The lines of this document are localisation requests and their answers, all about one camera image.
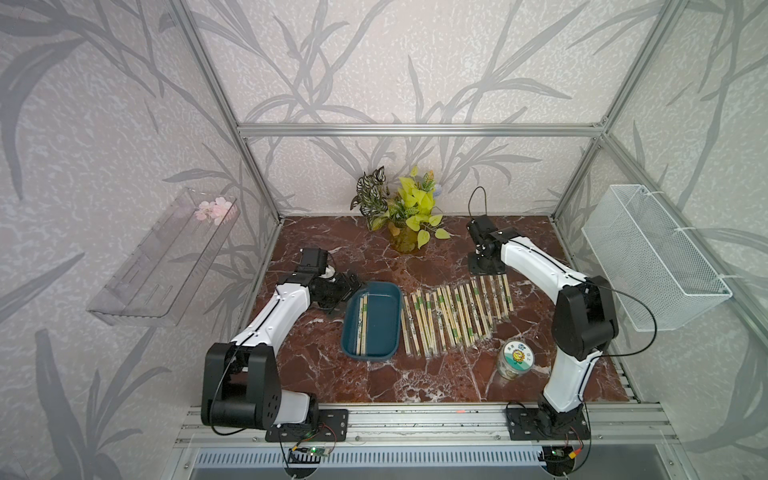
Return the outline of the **chopstick pair twelfth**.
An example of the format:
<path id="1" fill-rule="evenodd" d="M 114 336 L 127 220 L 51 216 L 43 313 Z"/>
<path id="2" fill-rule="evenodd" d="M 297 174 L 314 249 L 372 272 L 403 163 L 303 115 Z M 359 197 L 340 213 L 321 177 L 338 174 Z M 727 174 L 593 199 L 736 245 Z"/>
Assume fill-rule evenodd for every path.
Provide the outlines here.
<path id="1" fill-rule="evenodd" d="M 510 289 L 510 284 L 509 284 L 509 281 L 508 281 L 508 277 L 507 277 L 506 274 L 502 274 L 500 276 L 500 278 L 501 278 L 500 282 L 501 282 L 501 284 L 503 285 L 503 288 L 504 288 L 504 296 L 505 296 L 505 302 L 506 302 L 506 305 L 507 305 L 507 310 L 509 312 L 513 312 L 514 311 L 514 305 L 513 305 L 513 300 L 512 300 L 511 289 Z"/>

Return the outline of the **chopstick pair eleventh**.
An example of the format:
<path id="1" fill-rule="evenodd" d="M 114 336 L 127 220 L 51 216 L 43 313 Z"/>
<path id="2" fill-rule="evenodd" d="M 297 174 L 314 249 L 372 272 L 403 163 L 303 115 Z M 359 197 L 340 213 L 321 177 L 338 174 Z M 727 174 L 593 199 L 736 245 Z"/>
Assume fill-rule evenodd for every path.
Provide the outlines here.
<path id="1" fill-rule="evenodd" d="M 503 302 L 500 300 L 499 290 L 497 287 L 497 277 L 491 275 L 488 277 L 487 282 L 489 285 L 490 295 L 492 297 L 492 305 L 494 309 L 495 320 L 496 322 L 501 322 L 503 320 L 504 313 L 502 309 Z"/>

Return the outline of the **teal plastic storage box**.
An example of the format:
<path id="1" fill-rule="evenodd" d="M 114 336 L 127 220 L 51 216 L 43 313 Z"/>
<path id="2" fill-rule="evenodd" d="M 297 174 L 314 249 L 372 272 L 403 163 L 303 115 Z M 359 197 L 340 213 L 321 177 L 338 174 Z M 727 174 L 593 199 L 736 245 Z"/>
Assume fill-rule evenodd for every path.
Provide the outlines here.
<path id="1" fill-rule="evenodd" d="M 356 354 L 360 297 L 368 293 L 366 354 Z M 366 362 L 384 362 L 397 352 L 401 333 L 402 292 L 394 283 L 372 281 L 347 302 L 341 335 L 342 352 Z"/>

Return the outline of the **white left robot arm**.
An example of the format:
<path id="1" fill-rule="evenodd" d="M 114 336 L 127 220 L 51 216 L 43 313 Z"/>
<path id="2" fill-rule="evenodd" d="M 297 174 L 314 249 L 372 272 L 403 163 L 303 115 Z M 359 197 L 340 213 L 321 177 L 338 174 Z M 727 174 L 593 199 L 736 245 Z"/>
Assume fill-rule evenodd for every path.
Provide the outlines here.
<path id="1" fill-rule="evenodd" d="M 328 263 L 321 248 L 304 248 L 295 270 L 245 329 L 228 342 L 213 344 L 204 362 L 201 420 L 214 433 L 298 427 L 315 432 L 316 397 L 282 388 L 277 354 L 297 320 L 313 305 L 327 313 L 361 288 L 353 272 Z"/>

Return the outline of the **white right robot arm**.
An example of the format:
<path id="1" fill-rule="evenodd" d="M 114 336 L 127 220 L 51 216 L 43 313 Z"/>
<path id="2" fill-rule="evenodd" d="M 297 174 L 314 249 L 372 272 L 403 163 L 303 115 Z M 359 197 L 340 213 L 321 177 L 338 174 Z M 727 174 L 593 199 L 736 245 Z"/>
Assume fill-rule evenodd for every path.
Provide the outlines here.
<path id="1" fill-rule="evenodd" d="M 475 245 L 469 255 L 471 273 L 489 276 L 511 268 L 554 303 L 551 331 L 557 353 L 541 408 L 558 415 L 580 409 L 598 358 L 618 335 L 609 282 L 571 269 L 520 232 L 496 228 L 486 215 L 471 218 L 467 230 Z"/>

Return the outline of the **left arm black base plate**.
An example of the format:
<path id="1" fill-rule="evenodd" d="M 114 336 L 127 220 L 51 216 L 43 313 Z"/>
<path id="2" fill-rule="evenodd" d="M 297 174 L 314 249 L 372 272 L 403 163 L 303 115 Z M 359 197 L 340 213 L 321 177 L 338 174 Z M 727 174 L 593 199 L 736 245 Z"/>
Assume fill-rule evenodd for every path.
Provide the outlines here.
<path id="1" fill-rule="evenodd" d="M 266 433 L 268 443 L 345 441 L 349 427 L 348 409 L 325 409 L 310 412 L 304 423 L 273 425 Z"/>

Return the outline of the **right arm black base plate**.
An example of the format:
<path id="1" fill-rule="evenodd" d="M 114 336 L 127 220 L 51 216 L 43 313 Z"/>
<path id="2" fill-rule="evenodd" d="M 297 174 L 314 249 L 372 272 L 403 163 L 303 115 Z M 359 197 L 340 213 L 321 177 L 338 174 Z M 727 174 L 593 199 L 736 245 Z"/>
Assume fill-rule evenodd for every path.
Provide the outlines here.
<path id="1" fill-rule="evenodd" d="M 591 427 L 584 405 L 569 412 L 556 412 L 549 406 L 524 406 L 510 402 L 504 409 L 511 440 L 581 440 L 591 439 Z"/>

